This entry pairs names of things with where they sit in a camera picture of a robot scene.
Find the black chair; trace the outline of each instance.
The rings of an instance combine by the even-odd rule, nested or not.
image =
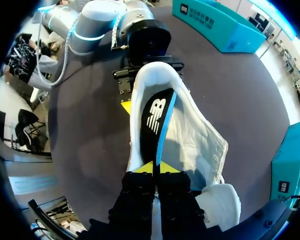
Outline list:
[[[40,128],[46,125],[44,122],[40,122],[39,118],[34,113],[24,109],[19,111],[18,122],[24,127],[29,126],[29,134],[35,134],[37,136],[40,135]]]

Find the table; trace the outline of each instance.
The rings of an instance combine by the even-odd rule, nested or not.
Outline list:
[[[198,108],[228,141],[222,175],[240,197],[244,220],[270,197],[271,161],[289,126],[279,90],[255,54],[220,53],[172,16],[171,7],[154,8],[153,14],[172,35],[168,54],[184,62],[182,77]],[[93,63],[81,63],[70,53],[66,80],[50,96],[53,164],[64,195],[87,228],[90,218],[108,220],[130,153],[129,116],[112,76],[122,53],[110,52],[110,39],[108,33]]]

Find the teal booth wall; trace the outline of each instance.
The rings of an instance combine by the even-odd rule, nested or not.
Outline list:
[[[212,0],[173,0],[172,14],[208,39],[221,53],[255,53],[266,40],[252,23]]]
[[[270,199],[285,199],[300,194],[300,122],[289,126],[271,162]],[[296,199],[287,201],[292,208]]]

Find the white floor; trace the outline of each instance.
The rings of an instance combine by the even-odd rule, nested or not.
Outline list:
[[[257,51],[256,55],[260,57],[269,44],[264,43]],[[290,124],[300,122],[300,103],[298,100],[296,88],[294,87],[293,77],[287,72],[284,61],[274,46],[261,57],[261,61],[272,76],[281,94],[285,109],[287,111]]]

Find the bolt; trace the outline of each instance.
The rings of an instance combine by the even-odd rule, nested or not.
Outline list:
[[[264,223],[264,225],[268,228],[270,228],[272,226],[272,224],[273,224],[272,220],[266,220]]]
[[[169,221],[176,220],[176,218],[174,216],[166,216],[166,219],[168,219]]]

